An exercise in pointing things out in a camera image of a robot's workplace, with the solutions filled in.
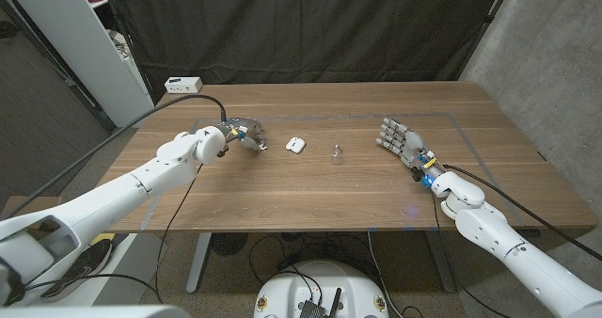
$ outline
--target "cable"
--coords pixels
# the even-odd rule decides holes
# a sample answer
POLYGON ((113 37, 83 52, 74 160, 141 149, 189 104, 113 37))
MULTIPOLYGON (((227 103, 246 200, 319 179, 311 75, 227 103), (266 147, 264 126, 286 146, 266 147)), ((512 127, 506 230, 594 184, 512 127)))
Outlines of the cable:
POLYGON ((50 284, 55 284, 58 282, 67 282, 67 281, 73 281, 73 280, 80 280, 80 279, 91 279, 91 278, 109 278, 109 277, 115 277, 115 278, 126 278, 129 280, 133 280, 133 281, 137 281, 140 284, 146 286, 147 288, 151 289, 154 294, 157 296, 157 300, 159 301, 159 303, 163 304, 163 300, 161 299, 161 296, 159 295, 159 292, 155 289, 152 288, 152 286, 144 281, 144 280, 140 280, 136 277, 132 277, 132 276, 127 276, 127 275, 118 275, 118 274, 100 274, 100 275, 93 275, 93 276, 81 276, 81 277, 74 277, 74 278, 63 278, 63 279, 57 279, 57 280, 50 280, 50 281, 44 281, 40 284, 36 284, 36 285, 32 285, 32 286, 27 286, 25 287, 23 293, 29 291, 29 290, 33 290, 42 286, 46 286, 46 285, 50 285, 50 284))
MULTIPOLYGON (((201 167, 203 167, 203 164, 201 164, 198 167, 197 174, 200 172, 201 167)), ((163 237, 161 238, 161 244, 159 245, 159 253, 157 254, 157 267, 156 267, 156 271, 154 273, 154 288, 157 291, 157 296, 159 295, 159 263, 161 262, 161 251, 163 250, 163 244, 166 242, 166 237, 167 237, 167 233, 169 232, 169 227, 171 226, 171 223, 173 223, 173 220, 176 218, 176 215, 178 215, 178 212, 180 211, 182 205, 184 204, 186 197, 188 197, 188 193, 190 192, 190 189, 192 189, 193 184, 194 184, 194 182, 190 183, 190 186, 188 186, 188 189, 186 190, 184 197, 182 197, 182 201, 180 202, 180 205, 178 205, 178 208, 176 209, 175 214, 173 214, 173 216, 169 220, 169 224, 167 224, 166 231, 163 233, 163 237)))
MULTIPOLYGON (((252 256, 253 250, 255 249, 255 247, 257 246, 257 244, 259 244, 260 242, 262 242, 263 240, 265 240, 267 238, 274 238, 274 239, 276 239, 278 241, 278 243, 280 244, 280 251, 282 252, 282 258, 284 258, 284 259, 286 258, 286 254, 284 253, 284 245, 282 244, 282 241, 278 237, 276 237, 275 235, 271 235, 271 234, 270 235, 266 235, 265 237, 263 237, 260 240, 258 240, 257 242, 255 242, 255 244, 253 244, 253 246, 251 247, 251 249, 248 252, 248 264, 251 267, 251 271, 253 272, 253 276, 255 276, 255 279, 261 285, 265 284, 265 282, 267 282, 267 280, 266 281, 262 281, 261 280, 260 276, 255 271, 255 267, 253 267, 253 262, 252 262, 251 256, 252 256)), ((306 280, 306 278, 309 278, 311 281, 313 281, 316 284, 316 286, 318 286, 318 290, 320 291, 320 298, 318 299, 318 305, 320 305, 322 303, 322 289, 320 288, 320 285, 313 278, 300 273, 299 270, 297 270, 297 268, 294 265, 291 265, 291 267, 294 269, 294 272, 293 271, 280 271, 280 272, 275 273, 274 275, 272 275, 272 277, 275 276, 275 275, 281 274, 281 273, 292 273, 292 274, 296 274, 296 275, 300 276, 301 279, 303 279, 303 281, 305 281, 306 285, 308 285, 308 289, 309 289, 309 301, 313 302, 313 291, 311 290, 311 287, 309 286, 309 283, 306 280)))
POLYGON ((485 307, 486 309, 494 312, 495 314, 497 314, 498 316, 504 317, 504 318, 511 318, 510 316, 507 316, 499 311, 496 311, 493 308, 490 308, 489 306, 487 306, 484 302, 482 302, 481 300, 479 300, 479 298, 477 298, 476 296, 474 296, 474 294, 472 294, 466 287, 464 287, 464 285, 462 285, 462 283, 458 280, 458 277, 455 276, 455 273, 453 272, 453 267, 452 267, 452 260, 450 259, 450 256, 448 255, 448 251, 445 248, 445 243, 443 242, 443 234, 441 234, 441 227, 439 226, 439 215, 437 214, 436 211, 436 200, 435 200, 435 196, 431 193, 431 198, 433 199, 433 206, 435 207, 435 221, 436 221, 436 226, 438 228, 438 232, 439 232, 439 239, 441 240, 441 246, 443 247, 443 254, 445 255, 445 259, 448 261, 448 263, 450 264, 450 273, 451 273, 451 277, 453 278, 453 280, 455 280, 455 282, 458 283, 458 285, 460 285, 460 287, 462 288, 462 290, 464 290, 468 295, 470 295, 472 297, 472 299, 476 300, 477 303, 481 304, 483 307, 485 307))
POLYGON ((302 274, 302 273, 300 273, 298 271, 295 272, 295 271, 286 271, 286 270, 285 271, 280 271, 280 272, 276 273, 274 276, 280 275, 280 274, 284 274, 284 273, 294 274, 294 275, 297 275, 297 276, 299 276, 301 278, 307 278, 307 279, 313 281, 313 283, 316 284, 316 286, 318 287, 318 291, 320 292, 320 298, 318 298, 318 306, 322 305, 322 288, 320 287, 320 284, 318 284, 318 282, 314 278, 312 278, 312 277, 310 277, 308 275, 302 274))
POLYGON ((523 205, 521 205, 518 201, 512 199, 510 196, 506 195, 503 191, 501 191, 499 188, 497 188, 495 185, 491 184, 490 182, 484 180, 483 178, 480 178, 479 176, 476 176, 460 167, 454 167, 451 165, 447 165, 444 164, 443 167, 448 168, 448 169, 452 169, 452 170, 456 170, 458 172, 462 172, 464 174, 466 174, 467 176, 483 183, 484 185, 488 186, 489 188, 491 188, 492 190, 496 191, 497 193, 499 193, 502 197, 508 199, 511 203, 513 203, 514 206, 516 206, 517 208, 519 208, 520 210, 522 210, 523 212, 525 212, 527 215, 530 215, 531 217, 533 217, 535 220, 537 220, 538 222, 544 224, 544 226, 546 226, 548 229, 556 232, 557 234, 559 234, 562 238, 566 239, 567 241, 571 242, 573 245, 577 246, 578 248, 582 249, 583 251, 589 253, 591 256, 595 257, 596 259, 598 259, 599 261, 602 262, 602 255, 600 255, 599 253, 595 252, 594 250, 592 250, 591 248, 585 246, 584 244, 580 243, 578 240, 574 239, 573 237, 570 237, 568 234, 560 231, 558 228, 556 228, 555 226, 553 226, 552 224, 546 222, 542 217, 540 217, 539 215, 536 215, 535 213, 533 213, 531 210, 527 209, 526 207, 524 207, 523 205))
POLYGON ((374 261, 374 266, 376 266, 376 270, 378 271, 378 278, 380 279, 380 283, 383 284, 383 290, 385 291, 385 295, 387 296, 387 301, 391 305, 391 308, 397 313, 400 318, 404 318, 404 316, 399 313, 395 304, 391 301, 390 296, 388 296, 387 285, 385 285, 385 281, 383 280, 383 274, 380 272, 380 267, 378 267, 378 262, 376 262, 376 257, 374 257, 374 252, 372 251, 372 238, 370 236, 370 232, 368 231, 368 247, 370 248, 370 255, 372 256, 372 260, 374 261))
POLYGON ((257 244, 259 244, 260 242, 262 242, 263 240, 267 239, 267 238, 274 238, 276 240, 278 240, 278 242, 280 243, 280 250, 282 251, 282 258, 285 258, 285 253, 284 253, 284 245, 282 244, 282 242, 280 241, 280 239, 278 237, 276 237, 275 235, 266 235, 265 237, 261 238, 260 240, 258 240, 257 242, 255 242, 255 244, 253 244, 253 246, 251 247, 251 249, 248 251, 248 264, 251 266, 251 271, 253 272, 253 276, 255 276, 255 279, 261 284, 265 284, 265 282, 263 280, 261 280, 260 276, 257 274, 257 272, 255 271, 255 267, 253 267, 253 262, 251 260, 251 256, 253 254, 253 250, 255 249, 255 246, 257 246, 257 244))
MULTIPOLYGON (((301 273, 299 272, 299 270, 297 270, 297 268, 294 266, 294 264, 291 264, 291 267, 293 268, 294 272, 296 272, 297 275, 301 276, 301 279, 303 279, 303 281, 305 281, 305 284, 308 285, 309 301, 313 303, 313 291, 311 290, 311 286, 309 286, 308 280, 305 279, 305 277, 303 277, 303 275, 301 275, 301 273)), ((318 305, 320 305, 321 301, 322 301, 322 295, 320 294, 320 299, 318 300, 318 305)))
POLYGON ((50 186, 52 186, 54 183, 58 182, 61 178, 65 177, 65 175, 67 175, 74 168, 76 168, 77 166, 79 166, 80 164, 82 164, 83 162, 85 162, 89 157, 92 156, 92 154, 94 154, 98 150, 102 149, 106 144, 108 144, 111 141, 113 141, 113 139, 115 139, 117 136, 123 134, 127 129, 129 129, 132 126, 136 125, 139 121, 143 120, 144 118, 152 115, 153 113, 155 113, 155 112, 157 112, 159 110, 162 110, 162 109, 164 109, 164 108, 166 108, 166 107, 168 107, 170 105, 173 105, 174 103, 178 103, 178 102, 181 102, 181 101, 184 101, 184 100, 187 100, 187 99, 192 99, 192 98, 207 99, 207 100, 210 100, 210 101, 216 103, 219 106, 219 108, 221 109, 221 119, 222 119, 222 122, 226 121, 226 109, 224 108, 224 105, 222 103, 220 103, 217 99, 215 99, 214 97, 211 97, 211 96, 199 95, 199 94, 185 95, 185 96, 176 98, 174 100, 171 100, 169 102, 162 103, 161 105, 155 106, 153 109, 151 109, 151 110, 143 113, 142 115, 138 116, 136 119, 134 119, 134 120, 130 121, 129 123, 127 123, 121 129, 117 130, 114 134, 110 135, 102 143, 100 143, 99 145, 97 145, 94 149, 90 150, 88 153, 84 154, 80 159, 78 159, 73 164, 71 164, 70 166, 68 166, 67 168, 65 168, 63 171, 61 171, 59 174, 57 174, 52 180, 50 180, 48 183, 46 183, 45 185, 43 185, 40 189, 38 189, 36 192, 34 192, 31 196, 27 197, 27 199, 24 200, 21 204, 19 204, 13 210, 11 210, 10 212, 8 212, 8 214, 3 219, 9 219, 9 218, 15 216, 25 206, 27 206, 27 204, 29 204, 33 199, 35 199, 37 196, 41 195, 42 192, 46 191, 50 186))
POLYGON ((415 306, 411 306, 411 305, 408 305, 408 306, 406 306, 406 307, 405 307, 405 308, 402 310, 402 315, 404 315, 404 314, 405 314, 405 311, 406 311, 406 310, 408 310, 408 309, 414 309, 414 310, 416 310, 416 311, 418 312, 418 314, 420 315, 420 318, 424 318, 424 317, 422 317, 422 312, 420 312, 420 310, 418 310, 418 308, 417 308, 417 307, 415 307, 415 306))

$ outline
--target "black wire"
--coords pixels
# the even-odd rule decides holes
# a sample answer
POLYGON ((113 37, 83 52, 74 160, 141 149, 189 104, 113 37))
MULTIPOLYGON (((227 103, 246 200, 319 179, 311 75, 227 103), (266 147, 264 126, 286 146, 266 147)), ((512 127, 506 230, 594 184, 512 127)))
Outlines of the black wire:
POLYGON ((286 271, 286 270, 285 271, 280 271, 280 272, 276 273, 274 276, 280 275, 280 274, 285 274, 285 273, 286 274, 297 275, 297 276, 299 276, 301 278, 307 278, 307 279, 313 281, 313 283, 316 284, 316 286, 318 287, 318 291, 320 292, 320 298, 318 299, 318 306, 322 305, 322 288, 320 287, 320 284, 318 284, 318 282, 314 278, 312 278, 312 277, 310 277, 310 276, 308 276, 306 274, 302 274, 302 273, 300 273, 298 271, 295 272, 295 271, 286 271))
POLYGON ((527 215, 530 215, 531 217, 533 217, 535 220, 537 220, 538 222, 544 224, 544 226, 546 226, 548 229, 558 233, 562 238, 566 239, 567 241, 571 242, 573 245, 577 246, 578 248, 582 249, 583 251, 589 253, 591 256, 595 257, 596 259, 598 259, 599 261, 602 262, 602 255, 600 255, 599 253, 595 252, 594 250, 592 250, 591 248, 585 246, 584 244, 580 243, 578 240, 574 239, 573 237, 570 237, 568 234, 560 231, 558 228, 556 228, 555 226, 553 226, 552 224, 546 222, 542 217, 540 217, 539 215, 536 215, 535 213, 533 213, 531 210, 527 209, 526 207, 524 207, 523 205, 521 205, 518 201, 512 199, 510 196, 506 195, 503 191, 501 191, 500 189, 498 189, 495 185, 489 183, 488 181, 484 180, 483 178, 480 178, 479 176, 476 176, 460 167, 454 167, 451 165, 447 165, 444 164, 443 165, 444 168, 448 168, 448 169, 452 169, 452 170, 456 170, 458 172, 462 172, 464 174, 466 174, 467 176, 474 178, 475 180, 485 184, 486 186, 488 186, 489 188, 491 188, 492 190, 496 191, 497 193, 499 193, 502 197, 508 199, 511 203, 513 203, 514 206, 516 206, 517 208, 519 208, 520 210, 522 210, 523 212, 525 212, 527 215))
MULTIPOLYGON (((201 167, 203 167, 203 164, 201 164, 198 167, 197 174, 200 171, 201 167)), ((178 212, 180 211, 182 205, 184 204, 184 201, 186 200, 186 197, 188 196, 188 193, 190 192, 190 189, 192 188, 193 184, 194 184, 194 182, 190 183, 190 186, 188 186, 188 190, 186 190, 186 193, 184 194, 184 197, 182 198, 180 205, 178 205, 178 208, 176 209, 175 214, 173 214, 173 216, 169 220, 169 224, 167 224, 166 231, 163 233, 163 237, 161 238, 161 244, 159 245, 159 254, 157 255, 157 268, 154 273, 154 288, 157 289, 157 295, 159 295, 159 280, 158 280, 159 279, 159 263, 161 262, 161 251, 163 250, 163 244, 166 242, 166 237, 167 237, 167 233, 169 232, 169 227, 171 226, 171 223, 173 223, 173 220, 176 218, 176 215, 178 215, 178 212)))
POLYGON ((481 300, 479 300, 479 298, 477 298, 476 296, 474 296, 474 294, 472 294, 466 287, 464 287, 464 285, 462 285, 462 283, 460 282, 460 280, 458 280, 458 277, 455 276, 455 273, 453 272, 453 267, 452 267, 452 260, 450 259, 450 256, 448 255, 448 251, 445 248, 445 242, 443 241, 443 234, 441 233, 441 227, 439 226, 439 215, 437 214, 436 211, 436 200, 435 200, 435 196, 431 193, 431 198, 433 198, 433 205, 435 207, 435 221, 436 221, 436 226, 438 228, 438 232, 439 232, 439 239, 441 240, 441 246, 443 247, 443 254, 445 255, 445 259, 448 261, 448 263, 450 264, 450 273, 451 273, 451 277, 453 278, 453 280, 455 280, 455 282, 458 283, 458 285, 460 285, 460 287, 462 288, 462 290, 464 290, 468 295, 470 295, 472 297, 472 299, 476 300, 477 303, 483 305, 484 308, 494 312, 495 314, 497 314, 498 316, 504 317, 504 318, 511 318, 510 316, 507 316, 499 311, 496 311, 493 308, 490 308, 489 306, 487 306, 484 302, 482 302, 481 300))
POLYGON ((3 219, 9 219, 9 218, 15 216, 25 206, 27 206, 27 204, 29 204, 33 199, 35 199, 37 196, 41 195, 42 192, 46 191, 50 186, 52 186, 54 183, 58 182, 61 178, 65 177, 65 175, 67 175, 74 168, 78 167, 80 164, 85 162, 89 157, 92 156, 92 154, 94 154, 98 150, 102 149, 106 144, 113 141, 113 139, 115 139, 118 135, 123 134, 127 129, 136 125, 139 121, 143 120, 144 118, 152 115, 153 113, 155 113, 159 110, 162 110, 170 105, 173 105, 174 103, 178 103, 178 102, 181 102, 181 101, 184 101, 187 99, 192 99, 192 98, 207 99, 207 100, 210 100, 210 101, 216 103, 219 106, 219 108, 221 109, 222 122, 226 121, 226 109, 224 108, 224 105, 222 103, 220 103, 217 99, 215 99, 214 97, 211 97, 211 96, 200 95, 200 94, 190 94, 190 95, 185 95, 185 96, 176 98, 176 99, 171 100, 166 103, 162 103, 161 105, 155 106, 153 109, 143 113, 142 115, 138 116, 136 119, 127 123, 121 129, 117 130, 114 134, 110 135, 107 139, 105 139, 101 144, 97 145, 94 149, 92 149, 88 153, 84 154, 80 159, 75 161, 75 163, 73 163, 70 166, 68 166, 67 168, 65 168, 63 171, 61 171, 59 174, 57 174, 52 180, 50 180, 48 183, 46 183, 40 189, 38 189, 38 191, 34 192, 31 196, 27 197, 27 199, 25 199, 21 204, 19 204, 17 207, 15 207, 10 212, 8 212, 8 214, 3 219))
POLYGON ((402 316, 405 314, 405 311, 406 311, 406 310, 408 310, 408 309, 414 309, 414 310, 416 310, 416 311, 418 312, 418 314, 420 315, 420 318, 423 318, 423 317, 422 317, 422 312, 420 312, 420 310, 418 310, 418 308, 417 308, 417 307, 415 307, 415 306, 411 306, 411 305, 408 305, 408 306, 406 306, 406 307, 405 307, 405 308, 402 310, 402 316))
POLYGON ((296 274, 299 277, 301 277, 301 279, 303 279, 303 281, 305 281, 306 285, 308 285, 308 289, 309 289, 309 301, 313 302, 313 291, 311 290, 311 287, 309 286, 308 281, 306 280, 306 278, 308 278, 309 280, 313 281, 316 286, 318 287, 318 291, 320 291, 320 297, 318 298, 318 305, 322 304, 322 288, 320 287, 320 284, 318 284, 317 281, 315 281, 313 278, 311 278, 308 275, 302 274, 299 272, 299 270, 297 270, 297 268, 292 264, 291 267, 294 269, 294 271, 279 271, 277 273, 275 273, 274 275, 272 275, 272 277, 270 277, 268 280, 263 281, 261 280, 260 276, 257 274, 257 272, 255 271, 255 267, 253 266, 253 261, 252 261, 252 254, 253 254, 253 250, 255 249, 255 247, 262 242, 263 240, 267 239, 267 238, 274 238, 278 241, 278 243, 280 244, 280 251, 282 252, 282 258, 286 258, 286 254, 284 252, 284 245, 282 244, 282 241, 280 240, 280 238, 276 237, 275 235, 266 235, 265 237, 261 238, 260 240, 258 240, 257 242, 255 242, 255 244, 253 244, 253 246, 251 247, 251 249, 248 252, 248 264, 251 267, 251 271, 253 272, 253 276, 255 276, 255 279, 261 284, 265 284, 268 280, 270 280, 272 277, 274 277, 275 275, 278 274, 283 274, 283 273, 292 273, 292 274, 296 274))
POLYGON ((46 285, 50 285, 50 284, 55 284, 55 283, 59 283, 59 282, 67 282, 67 281, 73 281, 73 280, 80 280, 80 279, 91 279, 91 278, 109 278, 109 277, 115 277, 115 278, 126 278, 129 280, 133 280, 133 281, 137 281, 140 284, 146 286, 147 288, 151 289, 154 294, 157 296, 157 300, 159 300, 159 303, 163 304, 163 300, 161 299, 161 296, 159 295, 159 292, 155 289, 152 288, 152 286, 144 281, 144 280, 140 280, 136 277, 132 277, 132 276, 127 276, 127 275, 119 275, 119 274, 101 274, 101 275, 93 275, 93 276, 81 276, 81 277, 74 277, 74 278, 63 278, 63 279, 57 279, 57 280, 50 280, 50 281, 44 281, 40 284, 36 284, 36 285, 32 285, 32 286, 27 286, 23 293, 29 291, 29 290, 33 290, 42 286, 46 286, 46 285))
MULTIPOLYGON (((303 279, 303 281, 305 281, 305 284, 308 285, 309 301, 313 303, 313 291, 311 290, 311 286, 309 286, 308 280, 305 279, 305 277, 303 275, 301 275, 301 273, 299 272, 299 270, 297 270, 297 268, 296 268, 296 266, 294 266, 294 264, 291 264, 291 267, 293 268, 294 272, 296 272, 297 275, 301 276, 301 279, 303 279)), ((320 299, 318 300, 318 305, 320 305, 321 301, 322 301, 322 293, 320 294, 320 299)))
POLYGON ((253 250, 255 249, 255 246, 257 246, 257 244, 259 244, 260 242, 262 242, 263 240, 267 239, 267 238, 274 238, 276 240, 278 240, 278 242, 280 243, 280 250, 282 251, 282 258, 285 258, 285 253, 284 253, 284 245, 282 244, 282 241, 280 241, 280 239, 278 237, 276 237, 275 235, 266 235, 265 237, 261 238, 260 240, 258 240, 257 242, 255 242, 255 244, 253 244, 253 246, 251 247, 251 249, 248 251, 248 264, 249 266, 251 266, 251 271, 253 272, 253 276, 255 276, 255 279, 261 284, 265 284, 265 282, 263 280, 261 280, 260 276, 257 274, 257 272, 255 271, 255 267, 253 267, 253 262, 251 260, 251 256, 253 254, 253 250))

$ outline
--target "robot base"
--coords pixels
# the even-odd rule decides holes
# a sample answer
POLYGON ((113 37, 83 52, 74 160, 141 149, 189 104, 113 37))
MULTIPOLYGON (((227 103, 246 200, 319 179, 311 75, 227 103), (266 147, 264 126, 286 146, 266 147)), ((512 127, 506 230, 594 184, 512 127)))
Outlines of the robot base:
MULTIPOLYGON (((295 265, 299 273, 312 277, 322 289, 322 315, 316 318, 388 318, 386 300, 380 288, 355 268, 341 262, 326 260, 305 261, 295 265), (337 289, 341 288, 339 303, 333 306, 337 289), (338 307, 335 315, 331 308, 338 307)), ((292 267, 285 269, 294 272, 292 267)), ((312 302, 318 304, 320 292, 315 283, 306 278, 312 291, 312 302)), ((254 318, 299 318, 309 289, 298 275, 285 273, 273 276, 261 288, 255 302, 254 318)))

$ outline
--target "black curtain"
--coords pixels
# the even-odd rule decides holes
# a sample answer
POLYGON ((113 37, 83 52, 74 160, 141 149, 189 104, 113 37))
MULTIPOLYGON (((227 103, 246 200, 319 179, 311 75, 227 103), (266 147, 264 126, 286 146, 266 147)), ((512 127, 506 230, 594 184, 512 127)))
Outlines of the black curtain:
POLYGON ((115 0, 161 98, 204 84, 450 80, 494 0, 115 0))

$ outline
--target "wooden table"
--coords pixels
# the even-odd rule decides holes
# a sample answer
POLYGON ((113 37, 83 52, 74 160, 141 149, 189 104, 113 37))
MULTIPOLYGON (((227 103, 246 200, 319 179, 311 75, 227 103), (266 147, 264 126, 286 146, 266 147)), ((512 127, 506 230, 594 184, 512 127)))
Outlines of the wooden table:
MULTIPOLYGON (((366 231, 436 228, 430 191, 399 157, 378 146, 384 116, 417 131, 444 164, 467 169, 559 228, 589 229, 596 217, 476 84, 470 82, 204 86, 229 117, 261 122, 267 151, 230 143, 188 186, 150 199, 111 231, 366 231), (307 146, 285 149, 293 136, 307 146), (342 165, 329 162, 334 145, 342 165)), ((162 103, 178 95, 167 94, 162 103)), ((181 131, 219 120, 219 109, 188 100, 145 120, 102 183, 155 156, 181 131)), ((511 225, 541 225, 486 189, 511 225)), ((437 206, 441 226, 453 228, 437 206)))

